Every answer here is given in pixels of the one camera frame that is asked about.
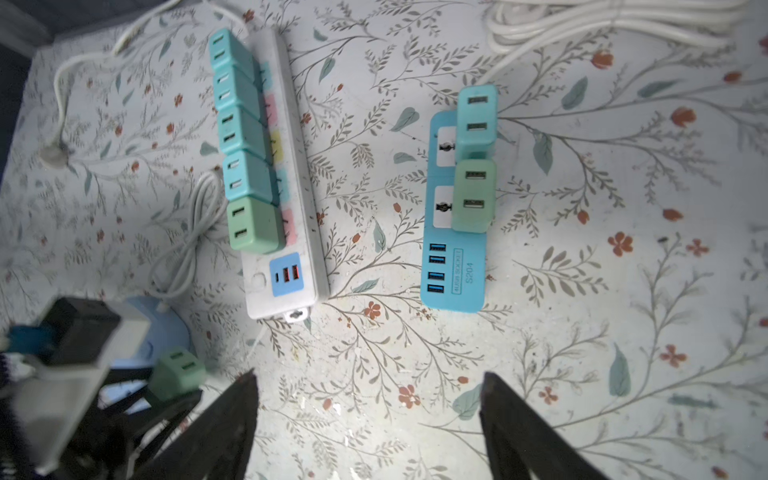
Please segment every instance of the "coiled white cable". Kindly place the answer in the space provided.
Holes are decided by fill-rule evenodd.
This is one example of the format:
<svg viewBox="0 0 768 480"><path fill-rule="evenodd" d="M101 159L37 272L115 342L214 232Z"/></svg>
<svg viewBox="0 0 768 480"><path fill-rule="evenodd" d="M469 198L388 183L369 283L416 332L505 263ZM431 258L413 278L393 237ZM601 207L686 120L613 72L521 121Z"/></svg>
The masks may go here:
<svg viewBox="0 0 768 480"><path fill-rule="evenodd" d="M503 0L485 17L488 45L506 54L482 75L488 83L522 55L596 28L640 31L707 48L730 43L725 36L691 30L704 27L727 33L745 15L749 0Z"/></svg>
<svg viewBox="0 0 768 480"><path fill-rule="evenodd" d="M192 286L197 268L198 240L224 215L225 211L227 211L227 200L223 195L221 179L212 171L205 172L200 176L190 196L190 209L187 216L189 231L184 241L161 253L149 269L147 288L150 295L163 301L172 300ZM164 282L160 281L156 274L157 268L172 255L176 255L177 258L169 271L168 278Z"/></svg>

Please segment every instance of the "printed leaf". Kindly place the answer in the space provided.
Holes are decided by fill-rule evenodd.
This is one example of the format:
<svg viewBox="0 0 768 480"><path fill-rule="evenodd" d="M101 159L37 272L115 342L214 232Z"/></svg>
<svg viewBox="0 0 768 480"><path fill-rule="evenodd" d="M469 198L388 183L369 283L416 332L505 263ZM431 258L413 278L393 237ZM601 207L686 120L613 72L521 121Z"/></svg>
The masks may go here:
<svg viewBox="0 0 768 480"><path fill-rule="evenodd" d="M676 84L679 80L666 80L666 81L652 81L650 84L642 87L637 91L637 96L640 98L653 97L660 91L667 90L672 85Z"/></svg>
<svg viewBox="0 0 768 480"><path fill-rule="evenodd" d="M400 114L400 118L397 119L397 123L390 131L401 131L403 128L409 126L413 122L419 119L419 113L413 107L407 107Z"/></svg>
<svg viewBox="0 0 768 480"><path fill-rule="evenodd" d="M125 104L126 104L126 103L128 103L128 101L129 101L129 100L131 99L131 97L133 97L133 96L134 96L134 91L133 91L133 90L129 91L129 92L128 92L128 94L127 94L127 95L125 95L125 98L123 98L123 106L125 106Z"/></svg>
<svg viewBox="0 0 768 480"><path fill-rule="evenodd" d="M536 140L533 146L533 158L541 171L549 175L549 169L552 168L552 138L538 130L533 131L533 138Z"/></svg>
<svg viewBox="0 0 768 480"><path fill-rule="evenodd" d="M376 228L373 229L373 243L376 245L377 253L384 250L384 247L386 247L386 236L378 221L376 222Z"/></svg>
<svg viewBox="0 0 768 480"><path fill-rule="evenodd" d="M200 155L206 156L210 154L217 154L219 153L219 149L214 147L213 145L209 144L208 142L203 142L202 145L200 145Z"/></svg>
<svg viewBox="0 0 768 480"><path fill-rule="evenodd" d="M317 83L320 83L328 76L331 70L333 70L334 65L336 65L336 59L334 57L326 58L325 63L323 63L323 68L320 69L320 79Z"/></svg>
<svg viewBox="0 0 768 480"><path fill-rule="evenodd" d="M112 146L112 140L107 142L107 144L104 146L104 148L101 149L101 153L98 155L99 158L104 158L109 153L109 148Z"/></svg>
<svg viewBox="0 0 768 480"><path fill-rule="evenodd" d="M157 57L157 59L163 58L163 55L165 55L168 52L168 49L170 48L170 39L166 40L165 43L163 43L163 48L160 49L160 56Z"/></svg>
<svg viewBox="0 0 768 480"><path fill-rule="evenodd" d="M378 278L376 280L366 280L365 282L353 288L352 291L354 293L367 292L368 290L371 290L374 286L376 286L377 283L379 283Z"/></svg>
<svg viewBox="0 0 768 480"><path fill-rule="evenodd" d="M416 161L416 159L414 157L411 157L407 153L401 152L401 151L399 151L399 152L397 152L395 154L395 163L396 164L401 164L402 162L406 162L406 161Z"/></svg>
<svg viewBox="0 0 768 480"><path fill-rule="evenodd" d="M88 170L88 173L85 175L85 194L88 195L88 191L91 189L91 180L93 180L94 175L91 173L90 170Z"/></svg>
<svg viewBox="0 0 768 480"><path fill-rule="evenodd" d="M712 400L705 402L703 400L695 399L690 395L678 395L676 393L667 400L667 403L670 403L671 405L694 407L695 409L718 409L720 407Z"/></svg>
<svg viewBox="0 0 768 480"><path fill-rule="evenodd" d="M571 91L565 94L563 100L560 102L565 110L571 110L578 107L584 100L584 95L587 93L588 82L589 80L587 80L586 77L583 77L581 80L574 83L574 86L571 87Z"/></svg>
<svg viewBox="0 0 768 480"><path fill-rule="evenodd" d="M464 392L453 401L451 408L454 412L458 413L458 417L461 420L469 420L475 416L478 407L480 406L480 391L482 390L482 383L479 383L474 389Z"/></svg>
<svg viewBox="0 0 768 480"><path fill-rule="evenodd" d="M627 357L619 350L616 345L616 358L611 371L608 373L608 392L613 396L627 396L632 389L632 381L629 376L629 364Z"/></svg>

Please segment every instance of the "green usb charger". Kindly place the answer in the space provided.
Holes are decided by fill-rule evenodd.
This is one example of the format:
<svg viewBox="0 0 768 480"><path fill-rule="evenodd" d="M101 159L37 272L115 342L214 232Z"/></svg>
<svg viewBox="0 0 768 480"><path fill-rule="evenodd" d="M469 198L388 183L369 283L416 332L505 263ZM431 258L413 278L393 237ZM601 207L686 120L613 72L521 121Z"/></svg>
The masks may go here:
<svg viewBox="0 0 768 480"><path fill-rule="evenodd" d="M230 245L235 250L265 254L286 246L280 209L253 197L241 197L227 205Z"/></svg>
<svg viewBox="0 0 768 480"><path fill-rule="evenodd" d="M456 164L453 180L451 228L485 233L496 211L496 163L468 159Z"/></svg>

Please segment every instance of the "power strip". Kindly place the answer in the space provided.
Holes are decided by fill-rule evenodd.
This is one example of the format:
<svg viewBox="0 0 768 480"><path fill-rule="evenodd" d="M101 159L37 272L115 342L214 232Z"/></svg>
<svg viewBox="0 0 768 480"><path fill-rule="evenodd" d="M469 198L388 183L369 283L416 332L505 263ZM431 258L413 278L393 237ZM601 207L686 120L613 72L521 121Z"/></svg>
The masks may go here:
<svg viewBox="0 0 768 480"><path fill-rule="evenodd" d="M266 255L241 252L248 316L282 314L287 322L309 317L329 296L315 200L288 51L274 28L252 33L246 43L260 63L273 168L278 181L286 246Z"/></svg>
<svg viewBox="0 0 768 480"><path fill-rule="evenodd" d="M429 125L422 302L429 308L476 313L485 304L485 233L451 228L456 171L456 111Z"/></svg>

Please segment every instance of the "white plastic part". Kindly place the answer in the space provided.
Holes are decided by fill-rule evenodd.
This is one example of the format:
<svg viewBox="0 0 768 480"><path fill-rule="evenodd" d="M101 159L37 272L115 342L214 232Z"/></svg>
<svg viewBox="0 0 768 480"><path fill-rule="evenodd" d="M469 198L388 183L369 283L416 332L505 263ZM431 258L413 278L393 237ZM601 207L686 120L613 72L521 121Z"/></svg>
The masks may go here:
<svg viewBox="0 0 768 480"><path fill-rule="evenodd" d="M286 226L286 247L269 255L242 253L246 307L252 319L280 315L287 322L300 322L309 317L307 307L328 298L329 287L288 51L271 27L252 33L246 46L261 64L263 80L267 83L264 96L270 104L267 111L277 116L276 122L268 122L272 141L274 144L279 141L283 152L283 160L275 162L274 168L278 178L283 179L280 189L287 189L289 198L287 202L281 199L280 204ZM270 261L291 253L299 254L304 287L274 296Z"/></svg>
<svg viewBox="0 0 768 480"><path fill-rule="evenodd" d="M61 453L98 394L110 366L116 359L132 357L149 330L149 320L132 305L106 304L121 321L95 363L48 367L28 357L37 372L15 390L12 406L39 475L48 475L58 467Z"/></svg>

